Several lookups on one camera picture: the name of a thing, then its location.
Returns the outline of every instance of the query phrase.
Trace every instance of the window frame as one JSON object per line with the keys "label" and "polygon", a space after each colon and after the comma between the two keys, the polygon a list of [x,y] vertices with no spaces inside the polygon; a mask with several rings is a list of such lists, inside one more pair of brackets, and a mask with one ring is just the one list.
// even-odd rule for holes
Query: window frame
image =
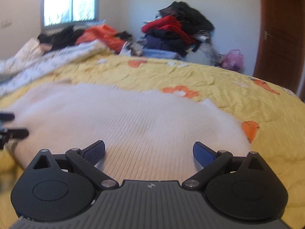
{"label": "window frame", "polygon": [[56,25],[49,25],[45,26],[45,17],[44,17],[44,12],[45,12],[45,0],[41,0],[41,30],[42,32],[46,30],[52,30],[52,29],[61,29],[70,25],[75,25],[75,26],[85,26],[87,23],[94,23],[99,21],[99,0],[95,0],[95,14],[94,14],[94,19],[93,20],[88,20],[88,21],[77,21],[77,22],[69,22],[69,23],[59,23]]}

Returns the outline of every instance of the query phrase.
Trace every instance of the wooden door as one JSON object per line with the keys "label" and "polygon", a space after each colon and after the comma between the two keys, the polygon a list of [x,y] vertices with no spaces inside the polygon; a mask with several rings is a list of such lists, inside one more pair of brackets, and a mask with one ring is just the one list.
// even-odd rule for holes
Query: wooden door
{"label": "wooden door", "polygon": [[262,0],[254,77],[297,91],[303,68],[304,0]]}

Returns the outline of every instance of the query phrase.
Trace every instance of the door handle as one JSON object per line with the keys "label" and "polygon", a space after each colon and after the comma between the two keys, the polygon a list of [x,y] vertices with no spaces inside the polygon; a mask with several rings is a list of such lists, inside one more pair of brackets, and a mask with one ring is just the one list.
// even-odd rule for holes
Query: door handle
{"label": "door handle", "polygon": [[267,31],[264,32],[264,39],[267,40],[268,39],[268,36],[271,36],[271,34],[269,34]]}

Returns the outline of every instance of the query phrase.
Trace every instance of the orange flower pattern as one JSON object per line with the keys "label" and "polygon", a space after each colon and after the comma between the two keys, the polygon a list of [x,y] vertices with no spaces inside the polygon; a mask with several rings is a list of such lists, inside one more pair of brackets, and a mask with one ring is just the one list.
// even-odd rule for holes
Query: orange flower pattern
{"label": "orange flower pattern", "polygon": [[242,123],[242,129],[250,143],[253,142],[259,128],[259,124],[257,124],[255,121],[245,121]]}
{"label": "orange flower pattern", "polygon": [[142,63],[146,63],[147,61],[146,60],[130,60],[128,62],[128,66],[131,67],[131,68],[138,68],[140,66],[140,64]]}
{"label": "orange flower pattern", "polygon": [[269,92],[271,92],[271,93],[273,93],[273,94],[280,95],[279,92],[276,92],[275,90],[271,89],[265,81],[259,80],[259,79],[255,79],[255,78],[250,78],[250,79],[251,79],[256,85],[258,85],[258,86],[264,88],[265,90],[267,90],[267,91],[269,91]]}
{"label": "orange flower pattern", "polygon": [[195,96],[199,96],[199,93],[197,91],[190,90],[188,87],[183,85],[177,85],[176,87],[165,87],[162,89],[163,93],[177,93],[180,96],[186,97],[186,98],[193,98]]}

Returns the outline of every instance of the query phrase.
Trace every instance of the metal screw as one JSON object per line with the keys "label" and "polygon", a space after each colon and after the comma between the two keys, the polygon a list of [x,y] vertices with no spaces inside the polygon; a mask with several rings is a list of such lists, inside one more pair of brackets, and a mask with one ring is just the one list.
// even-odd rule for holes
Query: metal screw
{"label": "metal screw", "polygon": [[199,186],[199,182],[197,180],[187,180],[184,182],[184,185],[189,188],[194,188]]}
{"label": "metal screw", "polygon": [[101,182],[101,185],[105,188],[111,188],[116,185],[116,182],[111,179],[107,179]]}

